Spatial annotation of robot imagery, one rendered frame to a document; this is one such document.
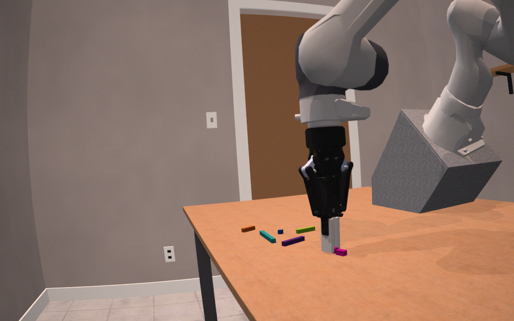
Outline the purple rod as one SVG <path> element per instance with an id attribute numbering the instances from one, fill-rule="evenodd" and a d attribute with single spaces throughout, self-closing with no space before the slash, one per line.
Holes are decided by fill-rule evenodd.
<path id="1" fill-rule="evenodd" d="M 292 245 L 302 241 L 305 241 L 305 236 L 297 236 L 296 238 L 282 241 L 282 246 L 286 247 L 288 245 Z"/>

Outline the orange rod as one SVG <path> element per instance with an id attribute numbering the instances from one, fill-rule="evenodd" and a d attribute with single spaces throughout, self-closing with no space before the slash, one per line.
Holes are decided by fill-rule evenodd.
<path id="1" fill-rule="evenodd" d="M 255 226 L 245 227 L 241 229 L 241 232 L 248 232 L 255 230 Z"/>

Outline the turquoise rod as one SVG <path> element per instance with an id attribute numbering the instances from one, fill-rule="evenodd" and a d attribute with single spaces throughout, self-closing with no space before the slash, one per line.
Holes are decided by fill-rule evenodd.
<path id="1" fill-rule="evenodd" d="M 276 239 L 269 235 L 267 232 L 265 231 L 260 231 L 260 235 L 263 236 L 263 238 L 265 238 L 266 240 L 268 240 L 270 243 L 276 243 Z"/>

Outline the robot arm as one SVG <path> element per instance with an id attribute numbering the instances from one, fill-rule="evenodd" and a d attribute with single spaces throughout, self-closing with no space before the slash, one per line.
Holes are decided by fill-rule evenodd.
<path id="1" fill-rule="evenodd" d="M 345 91 L 372 90 L 388 74 L 384 49 L 365 38 L 399 0 L 341 0 L 295 45 L 300 114 L 308 128 L 365 120 L 370 108 Z M 493 85 L 483 50 L 514 66 L 514 0 L 454 0 L 447 12 L 456 62 L 441 97 L 424 116 L 424 133 L 461 158 L 484 148 L 483 102 Z M 336 87 L 337 86 L 337 87 Z"/>

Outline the lime green rod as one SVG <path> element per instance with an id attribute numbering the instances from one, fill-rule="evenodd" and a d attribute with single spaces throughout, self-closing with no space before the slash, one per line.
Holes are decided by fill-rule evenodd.
<path id="1" fill-rule="evenodd" d="M 301 234 L 301 233 L 304 233 L 304 232 L 310 232 L 310 231 L 315 231 L 315 227 L 312 226 L 312 227 L 305 227 L 305 228 L 298 228 L 298 229 L 296 229 L 296 233 L 297 234 Z"/>

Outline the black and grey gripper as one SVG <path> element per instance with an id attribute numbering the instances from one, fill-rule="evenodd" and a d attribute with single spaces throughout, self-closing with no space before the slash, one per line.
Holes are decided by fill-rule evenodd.
<path id="1" fill-rule="evenodd" d="M 322 251 L 334 253 L 334 247 L 340 249 L 340 217 L 347 209 L 353 168 L 353 162 L 348 162 L 343 152 L 345 128 L 308 128 L 305 137 L 308 163 L 298 172 L 304 180 L 312 215 L 321 218 Z"/>

